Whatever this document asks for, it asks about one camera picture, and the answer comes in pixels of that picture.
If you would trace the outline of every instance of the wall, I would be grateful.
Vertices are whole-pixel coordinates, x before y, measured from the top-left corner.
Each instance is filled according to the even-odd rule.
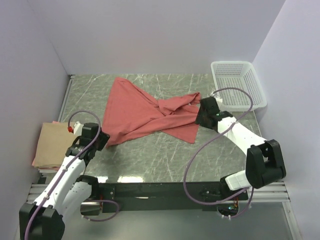
[[[253,64],[268,106],[262,134],[281,144],[285,183],[305,240],[319,239],[320,2],[286,0]]]
[[[0,23],[0,238],[11,240],[42,122],[57,120],[68,76],[26,0],[2,0]]]
[[[285,0],[29,0],[69,74],[253,61]]]

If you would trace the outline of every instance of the tan fabric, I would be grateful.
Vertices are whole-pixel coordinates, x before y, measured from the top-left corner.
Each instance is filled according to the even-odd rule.
[[[61,166],[67,149],[77,137],[68,132],[67,127],[68,124],[66,122],[45,122],[42,124],[34,158],[34,166],[36,168]]]

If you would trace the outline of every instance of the white plastic basket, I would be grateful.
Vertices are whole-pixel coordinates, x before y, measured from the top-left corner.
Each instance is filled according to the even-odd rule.
[[[236,87],[246,91],[253,99],[253,108],[267,105],[254,66],[248,61],[214,61],[211,63],[215,89]],[[250,107],[249,98],[237,90],[224,90],[217,93],[223,100],[220,110],[244,112]]]

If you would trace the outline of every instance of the crumpled red fabric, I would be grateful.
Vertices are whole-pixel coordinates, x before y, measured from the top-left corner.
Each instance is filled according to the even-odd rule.
[[[173,137],[195,143],[199,125],[199,92],[169,99],[153,96],[125,78],[116,77],[106,104],[102,131],[110,135],[107,145],[163,131]]]

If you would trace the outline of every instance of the marble tabletop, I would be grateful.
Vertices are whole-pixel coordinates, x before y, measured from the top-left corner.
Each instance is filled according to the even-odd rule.
[[[194,92],[200,92],[205,98],[215,89],[211,74],[73,75],[60,121],[68,121],[77,110],[90,110],[102,121],[115,77],[128,79],[156,99]],[[94,117],[86,113],[79,113],[72,120],[95,122]],[[240,122],[261,135],[254,112],[247,114]],[[190,144],[163,132],[155,132],[98,151],[85,174],[107,183],[181,182],[186,164],[194,152],[216,134],[200,126],[195,143]],[[187,181],[219,181],[221,177],[245,169],[245,160],[238,147],[226,137],[220,137],[197,155]]]

